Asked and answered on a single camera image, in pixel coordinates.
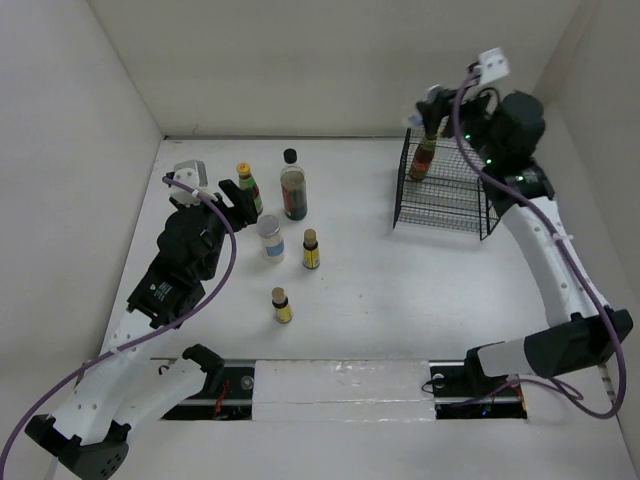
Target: soy sauce bottle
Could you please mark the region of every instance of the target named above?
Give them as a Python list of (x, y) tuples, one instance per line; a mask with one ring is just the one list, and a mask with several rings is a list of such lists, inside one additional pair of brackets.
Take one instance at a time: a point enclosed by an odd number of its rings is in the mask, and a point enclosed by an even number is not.
[(280, 172), (284, 213), (291, 220), (302, 220), (307, 215), (307, 183), (304, 170), (296, 162), (298, 153), (293, 148), (284, 151), (287, 166)]

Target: black bottle cap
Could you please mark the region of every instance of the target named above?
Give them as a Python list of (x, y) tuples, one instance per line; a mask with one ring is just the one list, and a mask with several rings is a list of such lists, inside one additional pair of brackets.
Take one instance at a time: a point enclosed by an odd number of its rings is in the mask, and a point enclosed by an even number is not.
[(284, 151), (284, 161), (291, 165), (292, 163), (296, 163), (298, 161), (298, 152), (296, 152), (293, 148), (287, 148)]

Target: wire mesh basket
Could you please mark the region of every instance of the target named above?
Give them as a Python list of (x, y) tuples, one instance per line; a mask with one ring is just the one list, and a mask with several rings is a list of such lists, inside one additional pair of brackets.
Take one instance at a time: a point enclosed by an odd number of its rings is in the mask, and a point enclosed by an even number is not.
[[(454, 139), (439, 138), (427, 177), (416, 182), (409, 169), (423, 129), (409, 129), (398, 169), (393, 227), (398, 222), (478, 233), (484, 240), (498, 224), (498, 215), (482, 183), (460, 155)], [(468, 147), (471, 159), (482, 160)]]

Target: bottle cap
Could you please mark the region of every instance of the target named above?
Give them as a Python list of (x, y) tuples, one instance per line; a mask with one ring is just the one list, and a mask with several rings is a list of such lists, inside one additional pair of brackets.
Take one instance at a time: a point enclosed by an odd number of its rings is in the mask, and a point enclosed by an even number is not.
[(293, 148), (287, 148), (284, 151), (284, 161), (289, 165), (296, 163), (298, 161), (298, 152)]
[(304, 231), (304, 244), (307, 247), (312, 247), (316, 244), (316, 231), (313, 228)]
[(242, 163), (239, 163), (238, 166), (236, 166), (236, 171), (240, 175), (246, 175), (247, 173), (251, 173), (251, 167), (249, 166), (248, 163), (242, 162)]
[(274, 215), (263, 215), (256, 224), (258, 235), (264, 238), (273, 237), (280, 231), (280, 220)]
[(275, 303), (284, 303), (287, 296), (284, 294), (284, 290), (280, 287), (276, 287), (271, 290), (271, 298)]

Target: zip tie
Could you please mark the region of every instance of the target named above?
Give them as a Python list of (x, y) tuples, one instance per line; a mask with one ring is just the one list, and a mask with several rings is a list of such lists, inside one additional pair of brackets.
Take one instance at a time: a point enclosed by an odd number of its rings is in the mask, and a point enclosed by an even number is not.
[(554, 233), (553, 235), (551, 235), (551, 239), (554, 242), (563, 242), (565, 240), (573, 240), (573, 235), (560, 235), (559, 233)]

